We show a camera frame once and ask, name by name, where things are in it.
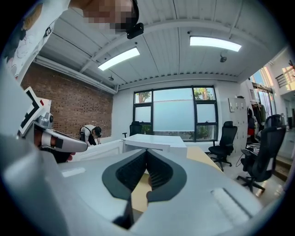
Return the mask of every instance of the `ceiling light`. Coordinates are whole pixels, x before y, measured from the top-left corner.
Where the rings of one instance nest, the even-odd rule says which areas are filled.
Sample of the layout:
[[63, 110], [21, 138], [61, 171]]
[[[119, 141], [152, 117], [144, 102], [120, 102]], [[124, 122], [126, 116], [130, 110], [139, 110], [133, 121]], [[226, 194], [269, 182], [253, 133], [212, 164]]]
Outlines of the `ceiling light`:
[[207, 37], [190, 37], [190, 45], [191, 46], [208, 46], [208, 47], [220, 47], [232, 51], [238, 52], [241, 48], [241, 45], [238, 45], [233, 42], [221, 40], [221, 39], [214, 39], [214, 38], [207, 38]]
[[110, 60], [108, 60], [107, 62], [101, 64], [98, 68], [101, 69], [102, 71], [105, 71], [106, 69], [112, 67], [113, 65], [116, 65], [122, 61], [125, 61], [127, 59], [130, 59], [132, 57], [138, 56], [139, 51], [137, 50], [137, 48], [133, 48], [131, 50], [128, 50], [127, 52], [124, 52]]

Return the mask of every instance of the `black office chair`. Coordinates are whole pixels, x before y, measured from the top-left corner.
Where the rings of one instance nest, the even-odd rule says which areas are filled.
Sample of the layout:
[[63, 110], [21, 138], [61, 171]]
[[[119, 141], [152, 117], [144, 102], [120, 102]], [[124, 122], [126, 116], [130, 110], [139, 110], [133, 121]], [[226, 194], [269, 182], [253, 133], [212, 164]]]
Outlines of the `black office chair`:
[[130, 136], [141, 134], [142, 133], [142, 125], [139, 123], [139, 121], [133, 121], [130, 125]]
[[245, 158], [241, 159], [243, 171], [247, 171], [250, 177], [238, 176], [236, 179], [242, 179], [245, 183], [242, 186], [248, 186], [253, 192], [253, 187], [261, 189], [265, 188], [255, 182], [262, 182], [271, 177], [276, 168], [276, 156], [282, 145], [286, 133], [286, 126], [268, 127], [261, 132], [260, 149], [256, 155], [252, 151], [242, 150]]
[[265, 124], [264, 124], [264, 128], [268, 128], [268, 127], [272, 127], [272, 126], [275, 126], [275, 127], [282, 127], [283, 126], [281, 115], [272, 115], [266, 119]]
[[217, 156], [211, 157], [211, 159], [213, 159], [214, 162], [218, 162], [220, 164], [220, 168], [222, 171], [222, 162], [232, 166], [232, 164], [226, 160], [226, 157], [229, 156], [234, 150], [233, 142], [237, 130], [238, 128], [236, 126], [233, 126], [232, 121], [226, 121], [222, 127], [222, 136], [219, 142], [219, 146], [216, 146], [215, 141], [213, 141], [213, 147], [209, 147], [209, 151]]

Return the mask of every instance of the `tree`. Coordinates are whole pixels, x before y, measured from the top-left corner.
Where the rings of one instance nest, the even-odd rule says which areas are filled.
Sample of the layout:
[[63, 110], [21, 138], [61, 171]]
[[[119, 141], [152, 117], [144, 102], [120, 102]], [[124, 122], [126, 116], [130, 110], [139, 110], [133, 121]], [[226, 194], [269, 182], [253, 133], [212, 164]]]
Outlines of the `tree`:
[[139, 103], [145, 103], [146, 99], [150, 98], [151, 92], [144, 92], [136, 95], [138, 95]]
[[196, 100], [214, 100], [213, 94], [207, 88], [194, 88]]

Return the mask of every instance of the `red brick wall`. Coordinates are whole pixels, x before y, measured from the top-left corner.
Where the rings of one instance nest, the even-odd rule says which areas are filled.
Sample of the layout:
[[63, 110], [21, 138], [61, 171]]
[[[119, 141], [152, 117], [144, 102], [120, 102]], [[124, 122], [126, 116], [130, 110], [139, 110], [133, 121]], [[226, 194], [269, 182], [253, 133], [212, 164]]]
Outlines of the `red brick wall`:
[[31, 86], [37, 97], [52, 100], [55, 130], [78, 138], [80, 128], [92, 124], [101, 127], [101, 137], [111, 136], [111, 94], [34, 63], [21, 86]]

